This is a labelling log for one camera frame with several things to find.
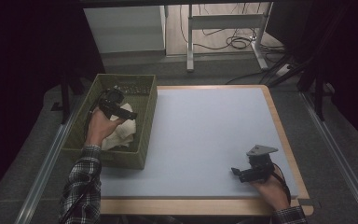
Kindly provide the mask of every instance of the wooden floor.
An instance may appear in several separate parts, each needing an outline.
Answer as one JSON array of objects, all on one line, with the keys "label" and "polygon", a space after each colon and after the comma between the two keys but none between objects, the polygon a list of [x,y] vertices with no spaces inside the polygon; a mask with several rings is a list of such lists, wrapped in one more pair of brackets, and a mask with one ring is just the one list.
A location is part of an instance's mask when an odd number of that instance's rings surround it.
[{"label": "wooden floor", "polygon": [[[192,15],[218,15],[218,14],[255,14],[263,13],[267,3],[240,3],[240,4],[203,4],[193,5]],[[168,6],[168,17],[166,21],[166,52],[167,55],[186,54],[188,40],[188,11],[189,5]],[[197,30],[193,31],[193,43],[195,53],[221,53],[252,51],[249,41],[235,44],[236,49],[227,46],[227,39],[232,36],[249,38],[253,35],[251,29],[226,29],[226,30]],[[274,37],[264,33],[262,44],[266,46],[281,46],[282,44]]]}]

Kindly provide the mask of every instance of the hand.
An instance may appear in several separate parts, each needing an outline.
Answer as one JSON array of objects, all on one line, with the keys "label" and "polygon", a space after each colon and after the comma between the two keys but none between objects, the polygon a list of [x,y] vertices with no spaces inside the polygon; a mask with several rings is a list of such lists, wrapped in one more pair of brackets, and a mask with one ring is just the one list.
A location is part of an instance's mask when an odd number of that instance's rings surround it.
[{"label": "hand", "polygon": [[92,112],[92,117],[89,122],[89,131],[87,132],[85,146],[96,145],[101,146],[104,138],[112,134],[116,127],[126,121],[125,119],[110,120],[106,117],[103,111],[96,107]]},{"label": "hand", "polygon": [[[275,166],[275,173],[282,177],[280,174],[279,168]],[[281,182],[273,175],[271,175],[266,182],[250,182],[250,184],[257,189],[263,199],[271,205],[275,211],[286,209],[290,207],[289,202],[287,202],[286,193],[283,190]]]}]

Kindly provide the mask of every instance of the white metal stand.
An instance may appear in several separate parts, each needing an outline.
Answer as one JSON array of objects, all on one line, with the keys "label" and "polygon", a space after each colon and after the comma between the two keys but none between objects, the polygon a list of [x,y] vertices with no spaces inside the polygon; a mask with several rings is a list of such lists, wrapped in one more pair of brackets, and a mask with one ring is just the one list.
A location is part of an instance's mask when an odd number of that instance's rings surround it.
[{"label": "white metal stand", "polygon": [[194,71],[194,51],[193,51],[193,30],[202,29],[238,29],[238,28],[258,28],[257,38],[252,41],[252,49],[262,70],[267,70],[268,66],[260,52],[261,38],[266,29],[269,11],[272,3],[268,3],[267,9],[263,14],[246,15],[207,15],[193,16],[192,5],[188,7],[188,43],[187,43],[187,72]]}]

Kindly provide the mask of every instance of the storage box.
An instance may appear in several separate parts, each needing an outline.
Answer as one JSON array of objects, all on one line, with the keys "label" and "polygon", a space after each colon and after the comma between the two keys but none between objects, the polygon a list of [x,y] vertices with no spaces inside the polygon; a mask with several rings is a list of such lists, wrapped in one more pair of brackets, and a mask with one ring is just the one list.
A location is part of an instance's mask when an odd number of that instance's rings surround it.
[{"label": "storage box", "polygon": [[73,161],[80,157],[84,145],[84,127],[88,112],[99,97],[101,91],[113,89],[115,86],[124,92],[122,104],[130,104],[136,118],[136,133],[130,146],[125,149],[103,150],[101,161],[103,166],[144,169],[149,145],[150,132],[157,102],[156,76],[145,75],[98,75],[91,85],[83,105],[65,139],[62,152]]}]

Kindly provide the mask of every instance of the plaid shirt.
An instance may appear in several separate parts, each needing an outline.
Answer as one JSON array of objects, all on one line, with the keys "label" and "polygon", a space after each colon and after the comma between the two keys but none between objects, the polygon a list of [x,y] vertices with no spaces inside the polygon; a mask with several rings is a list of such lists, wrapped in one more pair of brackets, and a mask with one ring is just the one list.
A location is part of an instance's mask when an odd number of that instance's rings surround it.
[{"label": "plaid shirt", "polygon": [[[63,189],[61,199],[61,211],[59,221],[63,222],[65,214],[71,206],[79,201],[74,207],[72,214],[64,223],[91,224],[100,222],[101,206],[101,148],[98,146],[86,146],[82,150],[80,159],[76,162],[69,174],[68,181]],[[89,188],[80,199],[85,188]],[[174,217],[133,217],[139,224],[179,224]],[[300,206],[291,207],[272,214],[274,224],[305,224],[304,212]]]}]

